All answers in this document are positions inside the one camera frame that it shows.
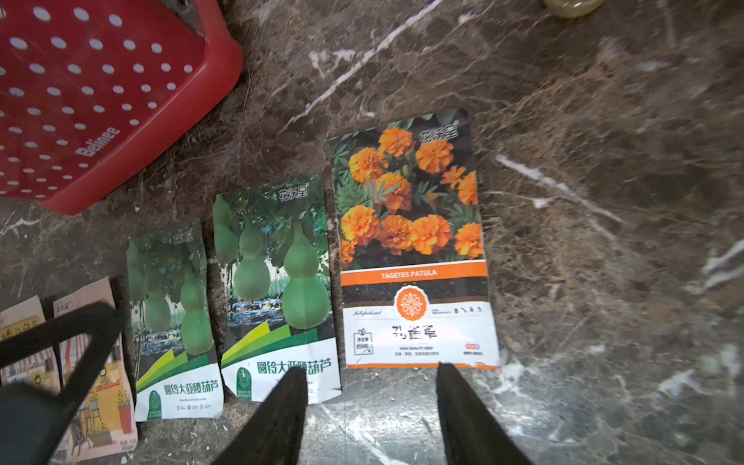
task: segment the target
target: orange marigold flower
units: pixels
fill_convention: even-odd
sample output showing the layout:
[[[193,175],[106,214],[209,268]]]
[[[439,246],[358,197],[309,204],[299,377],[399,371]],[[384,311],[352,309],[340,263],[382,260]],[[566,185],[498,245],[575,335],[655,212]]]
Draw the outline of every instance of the orange marigold flower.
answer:
[[[452,239],[452,230],[439,215],[419,218],[413,223],[414,248],[424,255],[436,254]]]
[[[354,260],[354,244],[345,239],[341,239],[341,267],[346,269]]]
[[[352,246],[366,246],[379,232],[379,219],[373,208],[357,205],[341,218],[341,230]]]
[[[483,227],[478,223],[472,222],[463,226],[458,231],[455,239],[455,250],[460,255],[467,255],[468,258],[476,258],[483,254]]]
[[[361,149],[349,158],[349,171],[354,181],[364,182],[368,179],[375,180],[379,178],[388,167],[388,161],[385,160],[385,154],[368,147]]]
[[[397,127],[386,129],[379,137],[379,151],[387,152],[395,158],[408,152],[413,144],[413,134]]]
[[[469,175],[462,178],[459,187],[458,196],[460,197],[460,202],[465,205],[475,205],[478,203],[478,186],[475,182],[475,171],[471,171]]]
[[[449,171],[445,171],[442,175],[442,180],[439,184],[449,184],[452,189],[457,189],[460,182],[460,178],[465,174],[465,168],[463,167],[451,167]]]
[[[385,194],[385,207],[395,213],[398,210],[411,210],[411,183],[403,176],[396,173],[385,173],[377,178],[377,188],[385,183],[385,190],[398,186],[390,193]]]
[[[419,168],[430,174],[444,171],[452,163],[452,149],[454,147],[447,141],[434,141],[421,144],[416,152]]]
[[[413,249],[414,223],[411,220],[400,215],[388,215],[381,223],[379,241],[383,247],[389,248],[393,255]]]

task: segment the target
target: illustrated seed packet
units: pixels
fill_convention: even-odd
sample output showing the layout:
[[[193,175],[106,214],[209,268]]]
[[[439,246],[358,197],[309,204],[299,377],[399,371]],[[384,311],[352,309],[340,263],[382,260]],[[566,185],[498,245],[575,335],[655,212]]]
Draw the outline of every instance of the illustrated seed packet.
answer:
[[[54,302],[54,317],[65,315],[85,305],[102,302],[112,307],[114,296],[109,279],[104,278]],[[79,334],[60,344],[62,380],[67,380],[90,341]],[[61,449],[67,450],[67,461],[77,462],[104,455],[134,450],[137,446],[137,427],[134,417],[132,389],[126,377],[121,334],[62,438]]]
[[[46,321],[42,303],[35,295],[3,312],[0,312],[0,340],[11,338],[28,331]],[[19,362],[0,369],[3,385],[24,382],[51,393],[60,392],[60,372],[57,370],[57,357],[51,347],[27,357]]]
[[[260,402],[301,366],[309,403],[341,394],[320,177],[218,195],[212,215],[228,305],[225,384]]]
[[[137,421],[217,418],[222,379],[205,290],[199,220],[129,241]]]
[[[349,368],[496,369],[470,138],[448,110],[330,141]]]

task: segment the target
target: orange circular logo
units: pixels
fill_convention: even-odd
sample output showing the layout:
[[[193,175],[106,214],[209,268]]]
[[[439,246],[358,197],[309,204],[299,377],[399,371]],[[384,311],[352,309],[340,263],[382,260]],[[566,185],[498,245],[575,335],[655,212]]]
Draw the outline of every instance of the orange circular logo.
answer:
[[[395,294],[395,307],[400,316],[409,321],[420,319],[429,306],[429,298],[418,286],[403,286]]]

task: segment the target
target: green logo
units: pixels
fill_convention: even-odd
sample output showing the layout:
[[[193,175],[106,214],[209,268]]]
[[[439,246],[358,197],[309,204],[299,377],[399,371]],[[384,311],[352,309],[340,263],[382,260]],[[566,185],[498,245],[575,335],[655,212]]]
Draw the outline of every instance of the green logo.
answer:
[[[251,372],[245,368],[237,371],[237,398],[242,400],[251,399]]]
[[[162,417],[160,395],[153,389],[150,391],[150,410],[147,412],[147,420],[160,420]]]

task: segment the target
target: marble floor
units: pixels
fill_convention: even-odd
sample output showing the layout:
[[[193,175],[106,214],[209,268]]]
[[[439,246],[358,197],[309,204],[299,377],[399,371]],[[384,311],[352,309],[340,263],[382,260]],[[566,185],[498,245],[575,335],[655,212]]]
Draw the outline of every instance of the marble floor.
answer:
[[[463,108],[502,353],[464,376],[498,421],[536,464],[744,462],[742,2],[607,0],[575,20],[537,0],[221,3],[246,62],[201,123],[76,217],[0,199],[5,307],[108,275],[126,308],[130,237],[199,217],[214,253],[214,194]],[[433,370],[341,382],[308,408],[301,463],[444,462]],[[144,423],[136,451],[90,463],[208,464],[255,409]]]

